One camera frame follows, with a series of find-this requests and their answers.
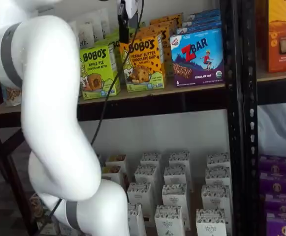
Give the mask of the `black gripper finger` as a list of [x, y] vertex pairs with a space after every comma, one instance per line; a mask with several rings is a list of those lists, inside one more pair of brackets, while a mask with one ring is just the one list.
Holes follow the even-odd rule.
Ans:
[[126, 13], [119, 14], [119, 42], [129, 43], [128, 16]]

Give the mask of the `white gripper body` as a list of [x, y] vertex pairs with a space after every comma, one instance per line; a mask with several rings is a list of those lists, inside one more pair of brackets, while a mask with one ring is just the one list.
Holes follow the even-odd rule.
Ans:
[[138, 10], [138, 0], [117, 0], [118, 15], [132, 18]]

